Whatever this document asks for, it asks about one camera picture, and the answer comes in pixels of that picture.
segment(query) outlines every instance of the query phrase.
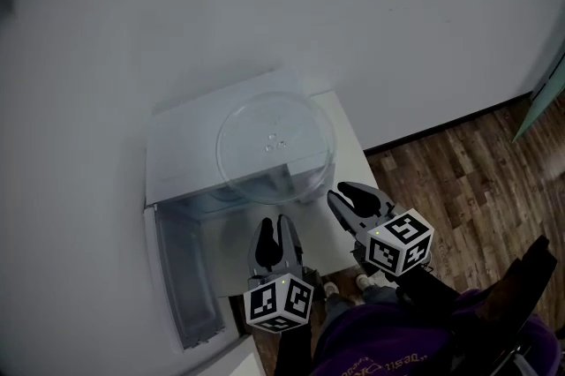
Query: wooden floor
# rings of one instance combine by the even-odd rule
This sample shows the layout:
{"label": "wooden floor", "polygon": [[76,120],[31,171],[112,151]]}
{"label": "wooden floor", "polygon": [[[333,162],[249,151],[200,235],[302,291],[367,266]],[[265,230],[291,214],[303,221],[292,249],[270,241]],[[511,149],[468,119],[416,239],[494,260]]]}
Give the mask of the wooden floor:
{"label": "wooden floor", "polygon": [[[565,95],[515,144],[526,100],[368,158],[379,187],[434,227],[434,274],[456,290],[486,288],[541,234],[559,260],[538,304],[553,329],[565,324]],[[357,269],[330,276],[355,291]],[[313,348],[324,319],[313,308]],[[254,329],[267,375],[277,340]]]}

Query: white appliance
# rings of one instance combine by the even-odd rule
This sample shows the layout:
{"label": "white appliance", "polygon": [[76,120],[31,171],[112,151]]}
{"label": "white appliance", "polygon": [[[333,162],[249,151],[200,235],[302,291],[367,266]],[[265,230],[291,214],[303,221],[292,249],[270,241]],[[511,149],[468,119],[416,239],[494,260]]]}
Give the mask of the white appliance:
{"label": "white appliance", "polygon": [[[179,352],[199,346],[223,328],[203,251],[200,220],[229,214],[249,203],[226,185],[218,169],[218,132],[238,105],[269,92],[304,94],[293,71],[273,71],[165,111],[153,117],[150,124],[147,248],[164,326]],[[297,146],[292,149],[291,160],[308,162],[315,159],[314,155],[307,146]],[[297,183],[307,169],[304,165],[289,167]],[[242,177],[260,177],[252,161],[238,170]]]}

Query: white wall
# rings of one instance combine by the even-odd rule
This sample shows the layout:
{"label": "white wall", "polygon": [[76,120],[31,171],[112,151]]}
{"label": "white wall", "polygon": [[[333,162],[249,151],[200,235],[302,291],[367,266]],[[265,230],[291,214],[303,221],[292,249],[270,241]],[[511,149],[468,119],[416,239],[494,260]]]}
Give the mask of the white wall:
{"label": "white wall", "polygon": [[0,22],[0,365],[187,366],[161,335],[142,235],[152,109],[294,65],[312,90],[336,89],[371,147],[529,90],[562,6],[17,0]]}

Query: baseboard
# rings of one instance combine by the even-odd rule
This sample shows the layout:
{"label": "baseboard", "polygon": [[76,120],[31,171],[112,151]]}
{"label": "baseboard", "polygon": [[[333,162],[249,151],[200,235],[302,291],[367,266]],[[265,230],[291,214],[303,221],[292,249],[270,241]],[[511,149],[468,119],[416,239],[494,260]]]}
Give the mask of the baseboard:
{"label": "baseboard", "polygon": [[448,130],[449,128],[453,128],[454,126],[458,126],[460,124],[464,124],[465,122],[469,122],[470,120],[474,120],[476,118],[479,118],[479,117],[483,116],[484,114],[488,114],[489,112],[493,112],[497,109],[504,108],[505,106],[509,106],[511,104],[514,104],[514,103],[518,103],[519,101],[521,101],[525,98],[528,98],[530,95],[531,95],[531,92],[528,92],[527,94],[518,95],[517,97],[511,98],[510,100],[506,100],[505,102],[498,103],[498,104],[495,104],[493,106],[489,106],[488,108],[482,109],[482,110],[477,111],[477,112],[473,112],[471,114],[468,114],[467,116],[459,117],[455,120],[451,120],[449,122],[446,122],[445,124],[433,126],[432,128],[428,128],[427,130],[423,130],[422,132],[415,132],[414,134],[411,134],[409,136],[405,136],[403,138],[396,139],[396,140],[391,140],[390,142],[387,142],[386,144],[381,144],[381,145],[376,146],[376,147],[368,148],[368,149],[364,150],[365,156],[371,156],[373,154],[379,154],[381,152],[386,152],[387,150],[390,150],[390,149],[395,148],[395,147],[402,146],[404,144],[408,144],[409,142],[412,142],[414,140],[426,138],[428,136],[431,136],[432,134],[435,134],[436,132],[443,132],[445,130]]}

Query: shoe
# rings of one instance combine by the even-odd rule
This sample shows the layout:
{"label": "shoe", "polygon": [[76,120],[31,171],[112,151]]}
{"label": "shoe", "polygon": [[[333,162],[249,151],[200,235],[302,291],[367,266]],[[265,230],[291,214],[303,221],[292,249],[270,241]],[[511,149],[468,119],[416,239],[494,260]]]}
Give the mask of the shoe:
{"label": "shoe", "polygon": [[324,283],[324,291],[326,291],[326,297],[339,294],[339,289],[333,282]]}
{"label": "shoe", "polygon": [[355,284],[361,291],[365,291],[368,287],[373,285],[373,281],[367,277],[367,274],[360,274],[355,278]]}

